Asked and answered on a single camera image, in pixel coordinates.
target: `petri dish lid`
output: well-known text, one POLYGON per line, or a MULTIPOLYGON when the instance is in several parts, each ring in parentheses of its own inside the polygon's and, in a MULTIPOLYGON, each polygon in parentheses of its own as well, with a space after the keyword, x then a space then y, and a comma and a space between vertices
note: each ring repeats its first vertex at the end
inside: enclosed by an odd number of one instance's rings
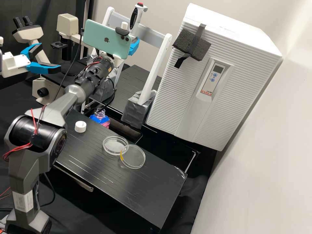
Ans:
POLYGON ((122 154, 126 153, 128 141, 121 136, 108 136, 103 141, 104 150, 110 155, 119 156, 120 151, 122 154))
POLYGON ((121 161, 129 168, 139 169, 145 163, 145 153, 137 145, 127 145, 124 148, 125 153, 119 152, 121 161))

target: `mint green iphone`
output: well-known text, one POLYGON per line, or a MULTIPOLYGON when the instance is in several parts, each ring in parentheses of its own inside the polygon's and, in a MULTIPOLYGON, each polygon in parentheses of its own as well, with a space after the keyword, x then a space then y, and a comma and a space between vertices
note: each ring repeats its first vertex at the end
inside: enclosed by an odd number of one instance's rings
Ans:
POLYGON ((126 59, 128 57, 131 37, 122 36, 110 27, 93 20, 85 22, 83 42, 108 54, 115 54, 126 59))

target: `white wall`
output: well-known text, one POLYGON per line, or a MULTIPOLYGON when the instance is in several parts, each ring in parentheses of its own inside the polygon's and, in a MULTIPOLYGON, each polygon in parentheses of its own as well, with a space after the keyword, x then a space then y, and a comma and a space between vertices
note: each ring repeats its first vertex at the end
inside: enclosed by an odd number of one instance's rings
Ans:
POLYGON ((293 48, 209 178, 192 234, 312 233, 312 3, 303 3, 284 32, 293 48))
MULTIPOLYGON (((283 40, 284 35, 282 32, 286 32, 293 18, 300 15, 291 13, 294 12, 302 0, 145 0, 143 3, 149 9, 143 14, 141 23, 159 32, 171 33, 175 40, 190 2, 261 28, 276 42, 278 48, 284 54, 287 45, 283 40)), ((109 6, 114 7, 120 14, 130 17, 135 3, 136 1, 126 0, 96 0, 93 20, 102 23, 106 9, 109 6)), ((137 52, 128 57, 126 63, 136 64, 150 71, 157 52, 157 48, 142 42, 137 52)), ((160 76, 162 76, 166 67, 170 52, 171 48, 160 68, 160 76)))

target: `black platform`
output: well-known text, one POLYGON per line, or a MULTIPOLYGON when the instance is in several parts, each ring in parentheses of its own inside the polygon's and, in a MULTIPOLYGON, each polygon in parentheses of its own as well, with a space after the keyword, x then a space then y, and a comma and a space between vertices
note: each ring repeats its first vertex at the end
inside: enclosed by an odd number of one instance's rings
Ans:
POLYGON ((104 138, 116 135, 113 131, 76 111, 68 115, 66 123, 68 138, 57 163, 162 228, 186 174, 144 149, 143 167, 130 169, 103 149, 104 138), (87 123, 84 133, 74 130, 80 120, 87 123))

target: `white box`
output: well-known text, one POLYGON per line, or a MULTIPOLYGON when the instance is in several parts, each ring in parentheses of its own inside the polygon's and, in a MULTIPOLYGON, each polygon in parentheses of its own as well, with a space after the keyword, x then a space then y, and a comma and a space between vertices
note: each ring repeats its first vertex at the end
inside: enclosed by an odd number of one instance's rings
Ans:
POLYGON ((78 18, 68 13, 58 15, 56 30, 67 36, 78 34, 78 18))
POLYGON ((189 57, 179 69, 174 65, 184 53, 173 48, 146 123, 223 150, 282 54, 261 29, 195 4, 189 4, 179 33, 196 33, 201 23, 201 38, 211 47, 202 61, 189 57))

